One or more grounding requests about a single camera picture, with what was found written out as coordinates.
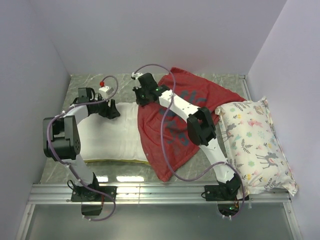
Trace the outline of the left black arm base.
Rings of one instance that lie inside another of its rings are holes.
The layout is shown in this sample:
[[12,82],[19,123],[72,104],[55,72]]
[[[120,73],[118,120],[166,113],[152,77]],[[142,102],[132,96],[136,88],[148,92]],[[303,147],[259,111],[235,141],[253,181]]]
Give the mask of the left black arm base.
[[71,202],[81,203],[81,214],[84,217],[96,217],[102,213],[104,203],[115,202],[117,187],[100,186],[95,174],[93,181],[88,185],[89,190],[83,185],[76,185],[71,179],[67,181],[67,186],[72,190]]

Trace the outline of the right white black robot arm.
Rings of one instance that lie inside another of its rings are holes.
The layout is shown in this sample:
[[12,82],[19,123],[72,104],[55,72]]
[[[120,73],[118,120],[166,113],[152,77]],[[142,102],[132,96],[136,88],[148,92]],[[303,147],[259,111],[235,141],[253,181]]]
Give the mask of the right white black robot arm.
[[[137,94],[136,99],[139,104],[157,103],[161,107],[166,108],[160,124],[160,143],[164,160],[169,170],[179,180],[193,182],[202,178],[209,170],[216,168],[215,175],[221,196],[226,200],[233,199],[238,194],[238,190],[244,186],[237,170],[228,163],[227,158],[225,158],[224,153],[220,149],[216,128],[209,109],[193,105],[177,95],[176,78],[172,72],[169,74],[173,80],[172,88],[164,84],[159,86],[151,73],[134,71],[131,74],[131,78],[139,83],[139,86],[133,88],[133,91]],[[175,113],[186,123],[189,140],[195,146],[200,147],[208,160],[212,161],[211,166],[199,176],[191,179],[183,178],[170,165],[164,141],[164,122],[169,111]]]

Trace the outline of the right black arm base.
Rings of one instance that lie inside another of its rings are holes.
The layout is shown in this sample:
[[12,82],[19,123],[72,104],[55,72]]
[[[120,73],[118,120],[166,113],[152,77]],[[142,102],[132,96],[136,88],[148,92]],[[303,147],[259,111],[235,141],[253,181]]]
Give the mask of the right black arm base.
[[238,196],[240,190],[240,187],[230,191],[220,184],[210,184],[204,186],[204,192],[202,192],[200,196],[205,199],[206,202],[217,202],[218,212],[222,217],[231,219],[239,213],[241,209],[240,202],[250,199],[249,196],[243,198],[242,192],[240,192]]

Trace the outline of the red pillowcase grey print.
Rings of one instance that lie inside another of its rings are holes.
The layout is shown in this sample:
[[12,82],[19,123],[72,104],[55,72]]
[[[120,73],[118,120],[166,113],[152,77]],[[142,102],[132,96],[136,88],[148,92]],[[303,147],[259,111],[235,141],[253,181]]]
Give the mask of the red pillowcase grey print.
[[[218,106],[245,101],[239,94],[186,70],[173,67],[171,72],[176,79],[176,94],[195,106],[208,108],[214,124],[219,121],[219,116],[215,114]],[[167,74],[158,84],[172,88],[173,78]],[[160,137],[161,120],[165,111],[158,103],[150,103],[139,106],[137,113],[142,149],[150,166],[163,182],[172,177],[164,159]],[[187,163],[200,149],[190,141],[187,124],[172,111],[168,112],[164,121],[164,147],[174,171]]]

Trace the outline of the white pillow yellow edge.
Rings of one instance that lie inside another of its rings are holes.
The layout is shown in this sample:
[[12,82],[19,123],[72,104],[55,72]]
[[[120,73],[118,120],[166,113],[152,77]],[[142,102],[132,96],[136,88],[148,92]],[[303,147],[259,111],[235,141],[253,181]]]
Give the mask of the white pillow yellow edge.
[[111,160],[148,165],[138,130],[139,106],[120,102],[116,109],[119,117],[108,119],[95,113],[77,125],[80,155],[87,163]]

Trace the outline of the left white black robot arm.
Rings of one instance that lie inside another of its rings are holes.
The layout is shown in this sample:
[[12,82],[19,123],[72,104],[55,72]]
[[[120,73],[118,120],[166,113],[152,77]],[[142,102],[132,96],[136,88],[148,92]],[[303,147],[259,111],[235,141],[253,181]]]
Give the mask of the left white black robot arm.
[[121,114],[112,99],[115,93],[110,86],[102,86],[98,92],[91,87],[79,88],[78,97],[66,111],[54,117],[46,117],[42,122],[45,156],[69,169],[75,178],[72,182],[73,190],[83,193],[89,201],[96,201],[101,195],[101,189],[97,177],[80,154],[78,124],[94,114],[107,119],[119,117]]

